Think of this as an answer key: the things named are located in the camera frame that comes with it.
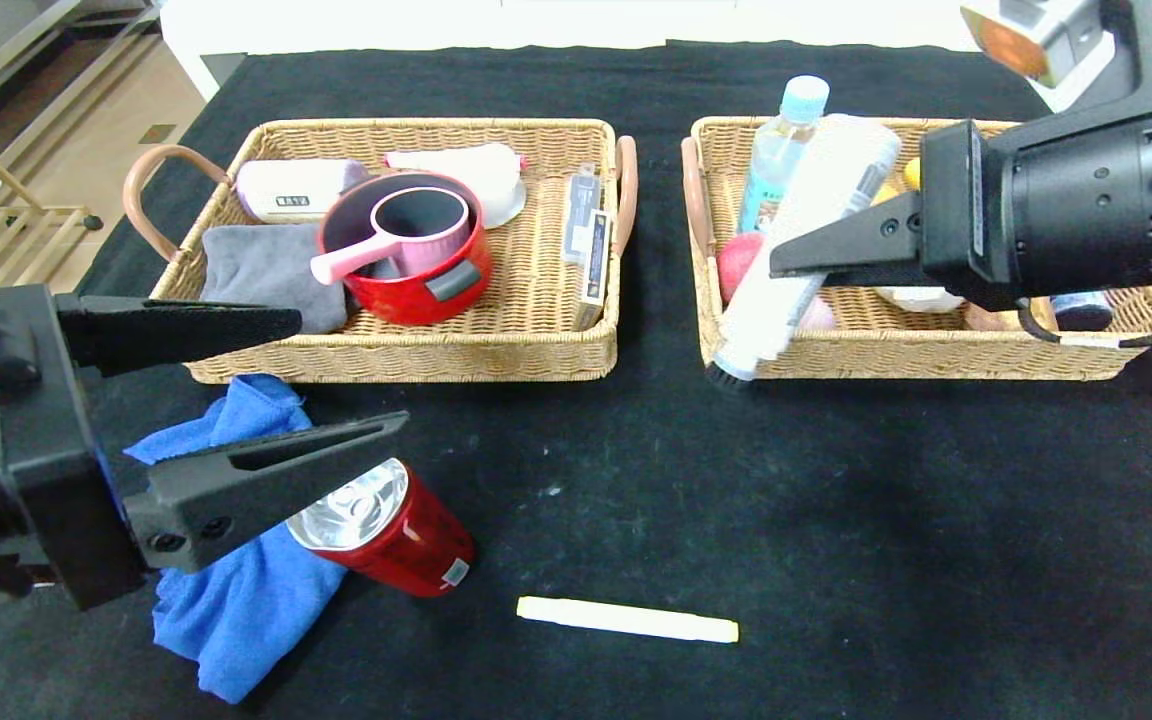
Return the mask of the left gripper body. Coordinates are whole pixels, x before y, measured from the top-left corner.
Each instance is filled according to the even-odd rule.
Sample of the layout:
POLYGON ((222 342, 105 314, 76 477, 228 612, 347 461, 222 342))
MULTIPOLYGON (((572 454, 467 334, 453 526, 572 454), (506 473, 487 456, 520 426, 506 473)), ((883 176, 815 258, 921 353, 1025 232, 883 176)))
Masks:
POLYGON ((73 293, 0 288, 0 605, 52 585, 86 611, 145 584, 88 415, 83 314, 73 293))

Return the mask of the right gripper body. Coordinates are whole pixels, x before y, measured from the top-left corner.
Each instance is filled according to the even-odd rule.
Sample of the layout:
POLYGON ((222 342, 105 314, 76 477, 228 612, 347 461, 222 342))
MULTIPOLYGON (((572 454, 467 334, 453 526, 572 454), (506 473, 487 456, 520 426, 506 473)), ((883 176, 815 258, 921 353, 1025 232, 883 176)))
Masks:
POLYGON ((937 129, 920 195, 923 272, 979 306, 1152 285, 1152 115, 937 129))

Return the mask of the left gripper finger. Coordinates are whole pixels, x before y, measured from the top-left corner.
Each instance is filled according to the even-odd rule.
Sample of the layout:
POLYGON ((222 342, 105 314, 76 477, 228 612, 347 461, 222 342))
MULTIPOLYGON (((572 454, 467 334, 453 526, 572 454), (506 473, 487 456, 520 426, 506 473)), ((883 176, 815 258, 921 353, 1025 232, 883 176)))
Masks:
POLYGON ((124 509, 143 562, 197 573, 402 450, 407 411, 157 462, 124 509))
POLYGON ((74 364, 104 377, 196 363, 287 340, 302 329, 301 311, 293 306, 76 293, 54 301, 74 364))

